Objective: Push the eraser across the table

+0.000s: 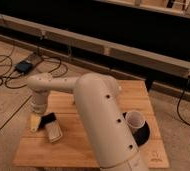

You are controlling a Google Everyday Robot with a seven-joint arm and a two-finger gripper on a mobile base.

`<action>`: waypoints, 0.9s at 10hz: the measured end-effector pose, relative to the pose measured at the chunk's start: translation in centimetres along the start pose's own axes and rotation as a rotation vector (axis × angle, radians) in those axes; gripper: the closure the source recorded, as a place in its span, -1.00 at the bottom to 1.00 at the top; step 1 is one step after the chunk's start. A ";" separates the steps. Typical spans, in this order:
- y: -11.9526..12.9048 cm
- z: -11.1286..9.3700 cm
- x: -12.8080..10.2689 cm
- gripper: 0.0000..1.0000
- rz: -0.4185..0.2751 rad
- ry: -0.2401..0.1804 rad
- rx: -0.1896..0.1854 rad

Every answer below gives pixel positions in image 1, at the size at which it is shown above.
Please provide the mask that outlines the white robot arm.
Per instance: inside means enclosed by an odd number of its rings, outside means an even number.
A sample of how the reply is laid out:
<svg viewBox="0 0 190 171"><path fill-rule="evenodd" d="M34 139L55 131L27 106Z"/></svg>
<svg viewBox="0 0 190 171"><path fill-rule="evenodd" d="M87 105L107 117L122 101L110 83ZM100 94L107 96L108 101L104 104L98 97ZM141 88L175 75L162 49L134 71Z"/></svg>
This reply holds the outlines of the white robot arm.
<svg viewBox="0 0 190 171"><path fill-rule="evenodd" d="M49 73L30 76L32 110L47 110L51 90L72 93L84 129L101 171L149 171L125 122L116 97L120 86L109 75L87 73L80 77L53 78Z"/></svg>

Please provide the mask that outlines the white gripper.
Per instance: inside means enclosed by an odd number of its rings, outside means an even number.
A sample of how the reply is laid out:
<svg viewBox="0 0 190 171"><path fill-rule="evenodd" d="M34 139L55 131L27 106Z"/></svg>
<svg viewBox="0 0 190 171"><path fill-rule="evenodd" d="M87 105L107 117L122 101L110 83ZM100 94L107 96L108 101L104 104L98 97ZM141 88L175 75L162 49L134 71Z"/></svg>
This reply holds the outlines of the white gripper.
<svg viewBox="0 0 190 171"><path fill-rule="evenodd" d="M41 122L41 116L38 114L44 114L48 106L48 93L47 92L33 92L31 100L32 111L37 114L30 116L30 131L36 132ZM48 139L51 143L58 141L62 136L60 125L57 121L47 123L45 125Z"/></svg>

